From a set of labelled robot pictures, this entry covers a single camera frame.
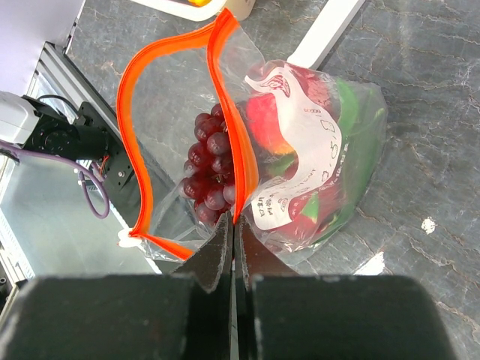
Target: grape cluster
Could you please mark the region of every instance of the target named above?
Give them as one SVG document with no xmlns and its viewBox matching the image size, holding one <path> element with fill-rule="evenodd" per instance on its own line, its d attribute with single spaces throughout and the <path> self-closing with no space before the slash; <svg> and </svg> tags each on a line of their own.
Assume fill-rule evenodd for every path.
<svg viewBox="0 0 480 360">
<path fill-rule="evenodd" d="M 188 150 L 178 191 L 185 199 L 195 200 L 197 219 L 212 227 L 235 203 L 232 149 L 219 103 L 209 114 L 195 118 L 194 133 L 198 142 Z"/>
</svg>

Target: orange zipper seal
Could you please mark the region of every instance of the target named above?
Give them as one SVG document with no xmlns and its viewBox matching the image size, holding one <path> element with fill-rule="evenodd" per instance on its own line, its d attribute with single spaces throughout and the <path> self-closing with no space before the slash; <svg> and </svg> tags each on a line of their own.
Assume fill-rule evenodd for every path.
<svg viewBox="0 0 480 360">
<path fill-rule="evenodd" d="M 245 202 L 258 186 L 257 159 L 248 136 L 245 123 L 232 98 L 225 88 L 224 76 L 220 69 L 221 53 L 232 34 L 240 29 L 239 22 L 228 9 L 224 9 L 215 21 L 207 48 L 207 64 L 211 81 L 217 91 L 232 146 L 235 172 L 235 211 L 233 223 L 242 213 Z"/>
<path fill-rule="evenodd" d="M 229 129 L 230 142 L 232 143 L 232 156 L 235 167 L 235 204 L 237 204 L 235 206 L 234 221 L 236 221 L 242 212 L 246 199 L 258 184 L 257 162 L 245 124 L 232 99 L 228 96 L 218 65 L 221 51 L 228 37 L 238 28 L 239 23 L 230 11 L 225 9 L 215 22 L 203 28 L 188 34 L 155 41 L 140 50 L 132 58 L 118 86 L 116 101 L 118 129 L 138 179 L 140 189 L 140 213 L 135 227 L 130 231 L 130 236 L 148 239 L 181 260 L 188 259 L 194 252 L 173 241 L 148 234 L 154 199 L 152 183 L 140 153 L 131 118 L 134 89 L 143 70 L 157 57 L 167 56 L 182 50 L 207 47 L 208 69 L 220 99 L 226 126 Z"/>
</svg>

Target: white plastic part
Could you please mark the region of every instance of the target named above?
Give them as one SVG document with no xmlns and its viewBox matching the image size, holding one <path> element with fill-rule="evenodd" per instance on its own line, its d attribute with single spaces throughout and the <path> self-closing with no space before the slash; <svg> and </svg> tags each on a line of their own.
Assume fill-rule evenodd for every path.
<svg viewBox="0 0 480 360">
<path fill-rule="evenodd" d="M 27 100 L 0 91 L 0 140 L 24 144 L 37 123 L 35 108 Z"/>
<path fill-rule="evenodd" d="M 228 8 L 238 21 L 242 21 L 250 15 L 255 4 L 255 0 L 211 0 L 207 5 L 196 7 L 193 4 L 173 0 L 132 1 L 192 21 L 210 19 L 217 15 L 223 8 Z"/>
<path fill-rule="evenodd" d="M 117 245 L 120 248 L 138 248 L 142 244 L 141 238 L 130 237 L 130 231 L 132 231 L 132 229 L 126 228 L 118 232 Z"/>
<path fill-rule="evenodd" d="M 287 61 L 316 70 L 364 3 L 365 0 L 328 0 Z"/>
</svg>

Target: clear plastic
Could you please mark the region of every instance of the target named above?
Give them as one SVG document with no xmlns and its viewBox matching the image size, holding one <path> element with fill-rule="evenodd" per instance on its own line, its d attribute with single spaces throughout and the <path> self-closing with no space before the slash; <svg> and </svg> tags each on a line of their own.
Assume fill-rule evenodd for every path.
<svg viewBox="0 0 480 360">
<path fill-rule="evenodd" d="M 216 103 L 231 147 L 222 156 L 233 161 L 234 221 L 244 214 L 258 239 L 280 255 L 326 239 L 347 222 L 385 139 L 379 87 L 285 61 L 265 63 L 228 10 L 204 29 L 162 41 L 139 53 L 152 59 L 137 78 L 124 75 L 136 80 L 131 130 L 137 150 L 125 136 L 130 125 L 124 111 L 118 112 L 133 167 L 137 175 L 143 166 L 147 172 L 139 176 L 142 201 L 153 200 L 142 207 L 134 232 L 148 239 L 143 249 L 149 257 L 178 261 L 155 239 L 180 244 L 185 255 L 213 232 L 213 223 L 202 221 L 194 201 L 185 199 L 183 179 L 201 173 L 215 187 L 230 177 L 184 171 L 189 149 L 199 141 L 196 117 Z M 130 78 L 122 79 L 118 108 L 129 104 L 122 84 Z M 156 101 L 147 93 L 158 94 Z"/>
<path fill-rule="evenodd" d="M 260 182 L 244 214 L 271 251 L 291 253 L 327 239 L 352 215 L 380 159 L 386 103 L 376 85 L 284 61 L 260 73 L 247 79 L 261 93 L 246 112 Z"/>
</svg>

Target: red grape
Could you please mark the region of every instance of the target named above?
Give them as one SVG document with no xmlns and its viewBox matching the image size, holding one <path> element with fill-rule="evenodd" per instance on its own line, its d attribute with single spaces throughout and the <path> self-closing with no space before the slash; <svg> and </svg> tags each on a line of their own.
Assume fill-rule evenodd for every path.
<svg viewBox="0 0 480 360">
<path fill-rule="evenodd" d="M 193 144 L 188 150 L 188 160 L 190 160 L 196 167 L 203 168 L 211 159 L 212 156 L 209 154 L 206 147 L 199 142 Z"/>
<path fill-rule="evenodd" d="M 230 140 L 226 133 L 214 133 L 207 140 L 207 150 L 213 155 L 230 152 Z"/>
<path fill-rule="evenodd" d="M 209 183 L 200 176 L 192 176 L 191 178 L 184 179 L 183 192 L 189 199 L 198 200 L 205 195 L 206 190 L 209 188 Z"/>
<path fill-rule="evenodd" d="M 211 168 L 217 174 L 228 174 L 233 171 L 233 160 L 231 157 L 217 156 L 211 163 Z"/>
<path fill-rule="evenodd" d="M 227 185 L 223 188 L 223 198 L 230 205 L 235 204 L 235 185 Z"/>
<path fill-rule="evenodd" d="M 200 168 L 195 166 L 190 160 L 185 161 L 183 165 L 184 175 L 188 178 L 200 172 Z"/>
<path fill-rule="evenodd" d="M 195 118 L 195 126 L 197 126 L 200 122 L 210 119 L 211 117 L 212 116 L 210 114 L 207 114 L 206 112 L 198 114 Z"/>
<path fill-rule="evenodd" d="M 224 186 L 216 184 L 210 187 L 207 195 L 205 196 L 205 205 L 211 210 L 221 210 L 227 203 L 224 199 Z"/>
<path fill-rule="evenodd" d="M 224 117 L 224 111 L 222 110 L 222 106 L 219 103 L 216 103 L 210 112 L 213 116 L 218 116 L 220 118 Z"/>
<path fill-rule="evenodd" d="M 211 210 L 204 202 L 198 205 L 195 211 L 196 218 L 205 225 L 214 226 L 220 214 L 217 211 Z"/>
<path fill-rule="evenodd" d="M 215 117 L 212 117 L 208 121 L 201 121 L 193 132 L 195 133 L 195 137 L 204 143 L 217 131 L 221 131 L 220 124 L 218 124 L 218 120 L 215 120 Z"/>
</svg>

